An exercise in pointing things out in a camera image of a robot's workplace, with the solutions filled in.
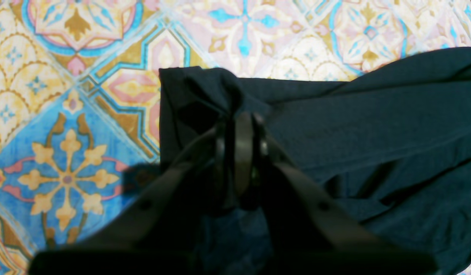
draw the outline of dark navy fabric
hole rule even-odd
[[[351,82],[199,67],[160,70],[160,79],[163,170],[219,117],[259,113],[298,167],[368,230],[433,254],[444,275],[471,262],[471,47]]]

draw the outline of decorative geometric pattern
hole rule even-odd
[[[0,274],[98,230],[149,180],[159,68],[350,81],[463,46],[469,0],[0,0]]]

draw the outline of dark blue cloth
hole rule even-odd
[[[471,47],[418,54],[351,82],[198,67],[160,70],[160,79],[162,169],[218,117],[260,113],[298,167],[368,230],[433,254],[443,275],[471,262]],[[205,244],[207,259],[223,258],[209,247],[222,251]],[[243,266],[246,255],[231,261]]]

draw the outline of floral tile pattern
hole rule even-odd
[[[159,68],[350,81],[464,46],[469,0],[0,0],[0,274],[132,198],[122,171],[162,155]]]

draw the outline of folded garment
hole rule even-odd
[[[160,80],[163,170],[218,118],[259,113],[298,168],[368,230],[433,254],[443,275],[471,262],[471,47],[418,54],[351,82],[199,67],[160,70]],[[241,265],[256,261],[237,255]]]

